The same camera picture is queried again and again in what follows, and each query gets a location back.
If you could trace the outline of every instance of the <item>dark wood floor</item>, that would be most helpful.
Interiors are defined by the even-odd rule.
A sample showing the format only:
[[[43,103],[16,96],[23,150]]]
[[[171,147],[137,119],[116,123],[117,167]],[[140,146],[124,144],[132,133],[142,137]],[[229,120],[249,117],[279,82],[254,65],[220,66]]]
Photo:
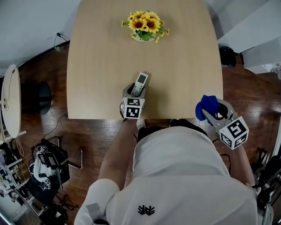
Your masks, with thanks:
[[[52,131],[58,118],[67,113],[66,103],[66,52],[53,51],[35,63],[20,69],[22,83],[38,83],[46,81],[51,87],[53,101],[50,111],[43,116],[38,114],[22,115],[22,130],[27,134],[20,136],[25,151],[24,171],[30,159],[30,147],[35,145],[46,133]],[[274,74],[255,75],[244,69],[241,59],[235,68],[223,68],[224,100],[230,102],[236,112],[242,115],[249,129],[249,139],[244,144],[250,163],[256,160],[256,148],[272,151],[276,141],[281,113],[281,81]],[[207,122],[189,119],[205,130],[214,140],[215,131]],[[74,204],[81,205],[89,186],[97,179],[104,154],[117,134],[122,121],[118,120],[69,120],[62,118],[52,135],[62,136],[62,147],[72,153],[83,147],[85,167],[82,170],[70,168],[70,180],[64,184],[61,194],[67,193]],[[149,120],[148,126],[169,125],[169,120]],[[215,142],[219,153],[227,153],[229,149],[220,142]],[[72,224],[77,211],[69,212]]]

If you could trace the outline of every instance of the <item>flower center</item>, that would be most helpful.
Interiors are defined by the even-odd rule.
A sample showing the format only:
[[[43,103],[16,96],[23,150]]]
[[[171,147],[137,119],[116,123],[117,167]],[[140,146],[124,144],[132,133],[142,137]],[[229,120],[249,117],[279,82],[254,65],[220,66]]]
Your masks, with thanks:
[[[141,28],[141,27],[142,27],[142,23],[141,23],[141,22],[137,22],[137,23],[135,24],[135,27],[136,27],[136,28]]]
[[[153,22],[148,22],[146,25],[147,25],[149,28],[153,28],[153,27],[154,27],[154,23],[153,23]]]

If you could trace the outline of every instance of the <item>white remote control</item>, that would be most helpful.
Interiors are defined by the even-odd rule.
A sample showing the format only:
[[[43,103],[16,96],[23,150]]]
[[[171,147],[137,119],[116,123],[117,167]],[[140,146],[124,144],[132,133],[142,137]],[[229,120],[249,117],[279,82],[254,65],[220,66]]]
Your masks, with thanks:
[[[144,87],[144,84],[148,78],[148,75],[145,73],[140,73],[139,77],[137,78],[137,81],[135,83],[135,86],[133,87],[133,90],[131,92],[131,96],[138,97],[141,94],[141,90]]]

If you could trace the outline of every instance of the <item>person's right arm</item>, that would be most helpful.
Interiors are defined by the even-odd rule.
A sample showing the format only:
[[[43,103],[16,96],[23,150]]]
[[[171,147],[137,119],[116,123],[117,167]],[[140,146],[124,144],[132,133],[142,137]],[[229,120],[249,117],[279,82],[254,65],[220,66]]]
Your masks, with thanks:
[[[251,186],[255,185],[255,178],[252,172],[246,151],[242,145],[234,150],[231,150],[231,174],[230,176],[241,183],[248,183]]]

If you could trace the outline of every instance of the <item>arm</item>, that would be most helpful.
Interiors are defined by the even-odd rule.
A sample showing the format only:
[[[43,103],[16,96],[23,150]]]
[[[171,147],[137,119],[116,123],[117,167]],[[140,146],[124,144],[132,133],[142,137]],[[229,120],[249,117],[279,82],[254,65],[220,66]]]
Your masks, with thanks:
[[[244,147],[241,145],[230,152],[231,177],[243,184],[255,185],[254,175]]]
[[[99,179],[110,179],[114,181],[120,190],[124,188],[126,172],[129,166],[130,152],[133,145],[133,134],[136,128],[137,120],[126,120],[113,144],[106,152],[101,164]]]

